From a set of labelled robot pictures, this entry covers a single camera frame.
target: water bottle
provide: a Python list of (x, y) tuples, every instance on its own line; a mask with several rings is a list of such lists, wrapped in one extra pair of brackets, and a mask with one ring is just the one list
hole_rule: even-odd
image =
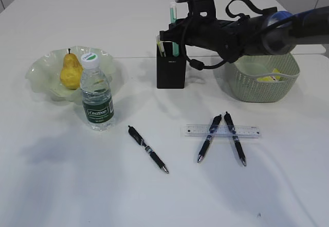
[(103, 131), (114, 124), (114, 110), (109, 80), (99, 67), (95, 53), (80, 60), (84, 70), (80, 79), (83, 108), (92, 129)]

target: bottle cap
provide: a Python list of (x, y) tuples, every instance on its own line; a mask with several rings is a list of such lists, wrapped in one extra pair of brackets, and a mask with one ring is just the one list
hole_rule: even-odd
[(100, 62), (98, 55), (90, 52), (81, 56), (80, 63), (85, 69), (93, 69), (98, 67)]

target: clear plastic ruler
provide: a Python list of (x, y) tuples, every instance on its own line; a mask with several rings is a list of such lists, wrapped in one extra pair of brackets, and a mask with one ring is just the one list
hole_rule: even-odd
[(195, 125), (189, 124), (182, 128), (182, 131), (185, 136), (220, 136), (220, 137), (232, 137), (233, 135), (237, 135), (239, 137), (244, 138), (259, 138), (261, 137), (261, 133), (258, 127), (250, 127), (250, 126), (235, 126), (236, 134), (232, 134), (227, 126), (219, 126), (216, 132), (210, 133), (211, 125)]

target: pear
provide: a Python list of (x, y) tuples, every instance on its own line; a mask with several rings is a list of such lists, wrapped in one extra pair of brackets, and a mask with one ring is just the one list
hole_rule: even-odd
[(80, 86), (80, 78), (82, 75), (83, 67), (81, 66), (77, 56), (70, 52), (65, 55), (63, 61), (63, 68), (60, 74), (60, 79), (63, 85), (68, 89), (75, 90)]

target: green plastic basket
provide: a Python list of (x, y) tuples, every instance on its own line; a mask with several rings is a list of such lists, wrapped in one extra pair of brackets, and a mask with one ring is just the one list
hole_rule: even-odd
[[(300, 69), (291, 54), (282, 56), (243, 56), (225, 64), (225, 74), (233, 94), (245, 102), (276, 102), (291, 89)], [(261, 78), (279, 76), (278, 81)]]

